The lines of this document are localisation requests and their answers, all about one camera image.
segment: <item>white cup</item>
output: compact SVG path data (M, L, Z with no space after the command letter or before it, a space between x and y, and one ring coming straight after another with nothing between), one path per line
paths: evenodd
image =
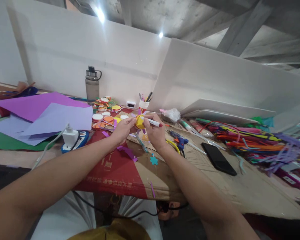
M148 102L144 102L144 101L139 101L139 109L141 109L141 113L144 113L147 108L149 106L149 103Z

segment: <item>glue gun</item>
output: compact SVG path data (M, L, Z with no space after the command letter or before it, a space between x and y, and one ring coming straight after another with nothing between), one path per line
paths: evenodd
M175 138L175 140L176 140L176 139L178 140L178 141L176 141L176 142L178 142L177 147L179 148L179 150L183 151L184 145L187 144L187 143L189 142L189 140L186 139L186 138L184 138L184 137L182 137L180 134L178 134L178 133L176 133L176 132L174 132L174 131L170 131L169 134L170 134L173 138Z

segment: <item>hand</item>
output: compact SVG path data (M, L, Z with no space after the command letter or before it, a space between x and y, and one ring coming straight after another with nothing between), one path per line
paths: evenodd
M130 133L137 132L137 129L134 127L136 121L137 120L135 118L126 118L121 120L111 137L120 143L119 145L123 144Z
M156 127L150 125L148 119L153 119L159 123L162 123L163 127ZM157 114L155 115L146 115L144 116L144 126L146 127L149 141L154 146L154 148L158 151L160 148L166 146L166 138L165 138L165 125L159 118Z

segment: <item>ceiling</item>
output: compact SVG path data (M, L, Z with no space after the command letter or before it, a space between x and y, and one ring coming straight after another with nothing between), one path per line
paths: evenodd
M39 1L300 74L300 0Z

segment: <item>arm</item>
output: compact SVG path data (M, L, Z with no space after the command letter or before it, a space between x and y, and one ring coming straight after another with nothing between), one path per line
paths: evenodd
M162 123L157 115L145 117ZM210 180L166 143L164 127L151 127L146 118L144 125L151 144L171 168L209 239L259 239L242 214L210 184Z
M123 143L134 124L133 118L122 120L110 137L54 158L0 190L0 239L24 239L39 214Z

